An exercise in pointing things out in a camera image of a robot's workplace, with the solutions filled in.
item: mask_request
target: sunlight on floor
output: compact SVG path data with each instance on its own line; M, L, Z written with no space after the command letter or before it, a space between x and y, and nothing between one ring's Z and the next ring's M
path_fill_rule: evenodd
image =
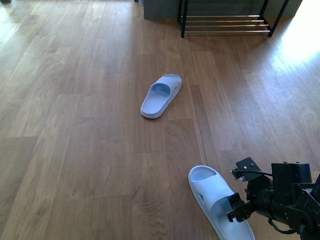
M281 53L292 62L308 61L320 53L319 0L303 0L281 40Z

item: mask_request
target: slipper strap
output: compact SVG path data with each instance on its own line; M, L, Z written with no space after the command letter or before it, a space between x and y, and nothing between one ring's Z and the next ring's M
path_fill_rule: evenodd
M203 196L203 204L207 210L219 200L234 194L219 173L200 181L192 181L191 184L194 191Z
M170 88L170 93L172 94L179 89L180 82L172 77L163 76L154 83L154 85L156 84L167 85Z

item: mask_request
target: slide sandal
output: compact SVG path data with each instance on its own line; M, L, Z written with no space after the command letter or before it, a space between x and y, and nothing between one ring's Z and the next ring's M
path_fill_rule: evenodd
M181 85L182 79L177 74L167 74L160 77L149 88L141 106L141 115L148 119L160 117L178 94Z
M220 240L254 240L247 220L229 222L232 211L228 196L234 194L223 177L208 166L195 166L189 172L189 184L195 199Z

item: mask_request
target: shoe rack shelf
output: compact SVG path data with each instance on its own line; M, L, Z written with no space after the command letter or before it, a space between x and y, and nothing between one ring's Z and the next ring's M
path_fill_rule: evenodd
M267 33L268 37L271 37L286 9L288 2L289 0L284 0L275 22L273 25L270 25L264 17L269 0L264 0L259 15L228 16L188 16L189 0L184 0L184 3L183 0L180 0L177 21L180 25L181 38L184 38L186 33Z

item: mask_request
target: black cable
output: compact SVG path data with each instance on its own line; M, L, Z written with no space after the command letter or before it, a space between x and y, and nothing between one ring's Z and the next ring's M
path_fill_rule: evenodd
M267 176L270 176L272 177L272 173L268 173L268 172L264 172L264 171L257 171L257 170L237 170L239 173L241 174L261 174L261 175L267 175Z
M295 234L297 231L294 230L294 229L290 229L290 230L287 230L287 231L283 231L283 230L280 230L277 225L272 221L271 218L269 218L268 220L268 223L276 230L278 231L279 233L281 234Z
M299 228L300 240L305 240L305 237L304 237L305 228L306 228L306 225L303 225L303 224Z

